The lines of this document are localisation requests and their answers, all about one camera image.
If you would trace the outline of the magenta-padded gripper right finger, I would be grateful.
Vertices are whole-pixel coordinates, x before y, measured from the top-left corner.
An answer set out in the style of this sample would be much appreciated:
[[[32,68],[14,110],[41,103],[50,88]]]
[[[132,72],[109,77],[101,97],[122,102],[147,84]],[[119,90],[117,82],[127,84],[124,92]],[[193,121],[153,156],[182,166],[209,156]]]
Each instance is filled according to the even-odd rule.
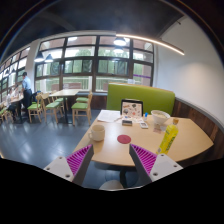
[[[166,154],[157,155],[134,144],[129,145],[129,154],[144,185],[182,169],[182,166]]]

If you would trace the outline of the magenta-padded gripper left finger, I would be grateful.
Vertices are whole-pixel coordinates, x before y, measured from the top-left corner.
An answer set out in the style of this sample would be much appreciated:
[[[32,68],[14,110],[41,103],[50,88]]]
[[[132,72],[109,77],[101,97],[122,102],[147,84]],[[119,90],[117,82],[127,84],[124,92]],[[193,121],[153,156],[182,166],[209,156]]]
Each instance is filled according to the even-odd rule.
[[[93,145],[90,144],[67,157],[57,157],[44,170],[81,186],[93,155]]]

